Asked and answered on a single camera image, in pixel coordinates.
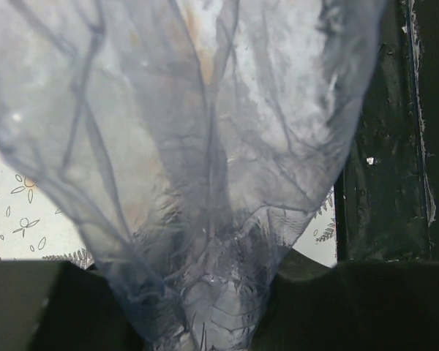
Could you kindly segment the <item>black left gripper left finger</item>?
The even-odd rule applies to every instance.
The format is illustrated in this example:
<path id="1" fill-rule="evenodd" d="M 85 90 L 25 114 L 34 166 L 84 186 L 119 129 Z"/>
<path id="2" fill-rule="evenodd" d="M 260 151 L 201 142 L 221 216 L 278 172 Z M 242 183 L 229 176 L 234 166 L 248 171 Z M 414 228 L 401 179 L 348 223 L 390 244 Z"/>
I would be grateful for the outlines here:
<path id="1" fill-rule="evenodd" d="M 142 350 L 108 283 L 69 262 L 0 262 L 0 350 Z"/>

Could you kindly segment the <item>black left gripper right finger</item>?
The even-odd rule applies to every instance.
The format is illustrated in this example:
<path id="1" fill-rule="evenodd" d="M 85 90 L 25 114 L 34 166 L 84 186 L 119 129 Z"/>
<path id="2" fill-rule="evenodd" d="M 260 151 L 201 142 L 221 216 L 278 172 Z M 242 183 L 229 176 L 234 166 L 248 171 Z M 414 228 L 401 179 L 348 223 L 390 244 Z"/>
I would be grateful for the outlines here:
<path id="1" fill-rule="evenodd" d="M 290 252 L 254 350 L 439 350 L 439 261 L 342 261 Z"/>

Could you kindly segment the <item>blue tinted plastic bottle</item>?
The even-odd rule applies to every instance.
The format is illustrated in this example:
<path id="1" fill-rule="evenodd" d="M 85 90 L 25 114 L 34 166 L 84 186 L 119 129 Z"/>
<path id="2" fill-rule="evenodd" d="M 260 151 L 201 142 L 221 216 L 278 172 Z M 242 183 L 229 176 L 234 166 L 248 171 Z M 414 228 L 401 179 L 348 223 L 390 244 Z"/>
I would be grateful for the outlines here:
<path id="1" fill-rule="evenodd" d="M 247 350 L 348 157 L 384 1 L 0 1 L 0 152 L 153 350 Z"/>

